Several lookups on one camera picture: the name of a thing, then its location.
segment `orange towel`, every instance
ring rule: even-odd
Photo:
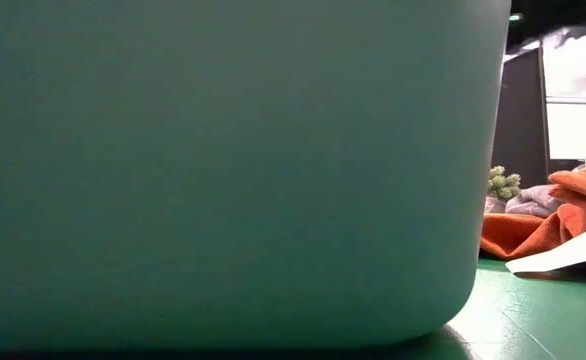
[[[530,215],[485,214],[482,249],[504,260],[551,250],[586,231],[586,168],[549,176],[550,195],[565,202],[546,219]]]

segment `succulent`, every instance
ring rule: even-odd
[[[496,166],[489,171],[488,190],[486,194],[499,201],[507,202],[520,193],[520,175],[505,176],[506,169]]]

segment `plastic tub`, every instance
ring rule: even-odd
[[[0,1],[0,351],[440,327],[473,285],[508,15]]]

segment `gray fabric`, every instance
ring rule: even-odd
[[[549,217],[557,211],[562,202],[549,195],[553,185],[539,185],[522,192],[506,203],[507,214],[525,214]]]
[[[486,200],[484,201],[484,213],[504,214],[505,206],[506,204],[500,200],[487,196]]]

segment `green table surface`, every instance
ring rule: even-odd
[[[567,359],[586,360],[586,277],[520,278],[480,260],[464,309],[441,330],[377,349],[309,352],[86,353],[31,355],[86,359]]]

